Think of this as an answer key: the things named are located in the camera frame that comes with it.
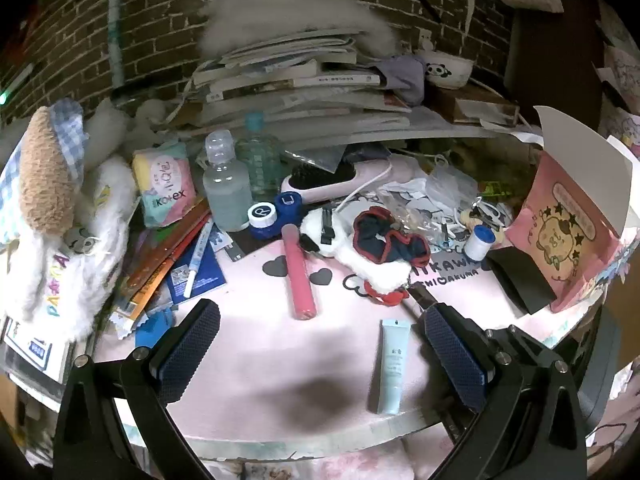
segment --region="metal screw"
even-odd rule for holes
[[[569,371],[569,367],[564,361],[556,361],[554,363],[556,370],[558,370],[561,374],[565,374]]]
[[[149,348],[146,346],[139,346],[138,348],[136,348],[132,353],[131,356],[136,360],[136,361],[142,361],[142,359],[146,359],[147,356],[149,355]]]
[[[89,356],[88,355],[86,355],[86,354],[79,355],[78,357],[76,357],[76,360],[74,361],[74,366],[76,368],[82,368],[88,362],[89,362]]]
[[[507,352],[498,352],[495,355],[495,360],[498,361],[498,364],[508,365],[511,363],[511,356]]]

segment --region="fluffy white fur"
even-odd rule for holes
[[[352,229],[334,213],[332,217],[335,238],[331,245],[320,243],[322,232],[322,208],[313,209],[302,221],[300,232],[306,234],[320,247],[319,254],[335,258],[344,266],[349,267],[363,280],[368,281],[374,290],[380,294],[388,294],[404,286],[409,279],[411,265],[403,260],[376,264],[361,256],[353,248]]]
[[[166,118],[166,105],[164,101],[149,99],[143,102],[136,110],[133,127],[127,132],[122,146],[122,153],[127,160],[133,158],[133,152],[151,148],[154,144],[162,144],[167,140],[165,134],[155,132],[151,126],[156,127]]]
[[[99,166],[121,145],[130,121],[131,117],[114,108],[108,97],[100,102],[84,126],[89,136],[84,146],[85,171]]]
[[[135,198],[131,169],[123,158],[114,155],[87,174],[76,204],[75,222],[97,239],[88,254],[61,250],[63,242],[59,239],[21,233],[20,246],[11,256],[7,275],[10,283],[19,285],[14,287],[15,297],[9,302],[7,314],[69,341],[85,338],[120,273],[127,247],[127,222]],[[69,261],[59,279],[58,316],[51,316],[44,301],[50,294],[46,277],[54,256],[61,252],[69,255]]]
[[[22,223],[20,243],[10,252],[9,271],[2,293],[6,314],[16,321],[31,321],[42,297],[46,246],[52,240]]]
[[[358,46],[375,57],[397,53],[392,29],[355,0],[210,0],[200,40],[205,59],[305,30],[359,27]]]

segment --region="white ceramic bowl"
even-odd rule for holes
[[[445,52],[420,51],[427,81],[443,88],[462,88],[469,81],[474,62]]]

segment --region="pink tube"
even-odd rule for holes
[[[284,254],[287,259],[287,275],[291,286],[293,298],[293,310],[296,319],[313,319],[318,314],[311,284],[306,275],[305,255],[298,241],[300,232],[293,224],[282,226],[282,241],[284,242]]]

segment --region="white cap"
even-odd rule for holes
[[[204,147],[211,164],[224,164],[236,158],[234,138],[229,130],[211,132],[204,141]]]
[[[247,214],[249,215],[249,225],[257,229],[272,226],[278,217],[276,206],[270,202],[258,202],[252,205]]]
[[[193,284],[196,282],[196,274],[198,273],[197,270],[190,270],[189,271],[189,277],[187,278],[187,284],[184,286],[184,292],[183,292],[183,296],[185,298],[190,298],[191,297],[191,291],[193,291]]]

